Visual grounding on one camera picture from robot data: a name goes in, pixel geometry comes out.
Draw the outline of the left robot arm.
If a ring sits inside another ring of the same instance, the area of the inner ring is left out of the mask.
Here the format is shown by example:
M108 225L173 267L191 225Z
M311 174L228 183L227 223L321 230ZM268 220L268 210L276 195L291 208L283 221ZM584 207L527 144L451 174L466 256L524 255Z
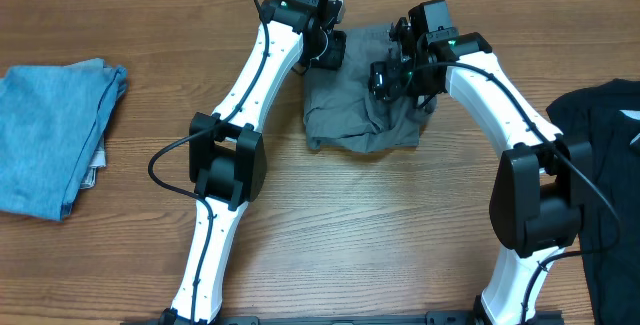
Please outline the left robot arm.
M242 215L267 173L263 128L295 65L337 70L346 36L335 30L343 0L265 0L255 4L260 25L235 84L211 114L197 113L183 143L196 223L181 281L160 324L212 324L222 307L223 281Z

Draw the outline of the grey shorts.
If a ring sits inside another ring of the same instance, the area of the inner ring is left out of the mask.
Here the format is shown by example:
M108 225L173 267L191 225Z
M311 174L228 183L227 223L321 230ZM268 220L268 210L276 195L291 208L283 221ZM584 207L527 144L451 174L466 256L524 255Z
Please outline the grey shorts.
M339 70L313 68L306 73L303 123L310 149L336 146L370 153L419 145L437 100L420 109L408 97L378 101L368 89L370 64L392 50L389 31L388 24L348 30Z

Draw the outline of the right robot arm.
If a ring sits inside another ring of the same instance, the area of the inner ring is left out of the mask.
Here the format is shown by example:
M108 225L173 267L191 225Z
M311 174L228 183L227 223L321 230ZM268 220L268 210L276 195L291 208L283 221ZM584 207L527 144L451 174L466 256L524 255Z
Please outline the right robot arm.
M375 99L409 98L424 108L441 93L481 128L499 165L489 216L501 244L487 287L472 311L432 312L429 324L561 324L537 298L553 264L583 229L591 147L570 140L519 93L479 33L460 34L445 0L413 7L391 26L397 49L370 66Z

